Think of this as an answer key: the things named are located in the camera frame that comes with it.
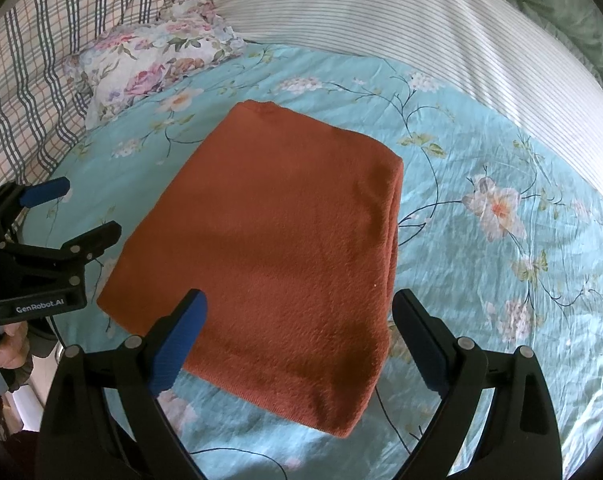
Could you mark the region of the person's left hand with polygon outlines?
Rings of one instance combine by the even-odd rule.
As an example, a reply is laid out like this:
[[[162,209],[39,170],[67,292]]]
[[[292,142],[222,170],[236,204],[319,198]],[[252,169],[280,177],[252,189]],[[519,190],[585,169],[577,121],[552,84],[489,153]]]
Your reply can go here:
[[[22,367],[29,355],[28,325],[25,321],[3,326],[0,340],[0,368],[16,370]]]

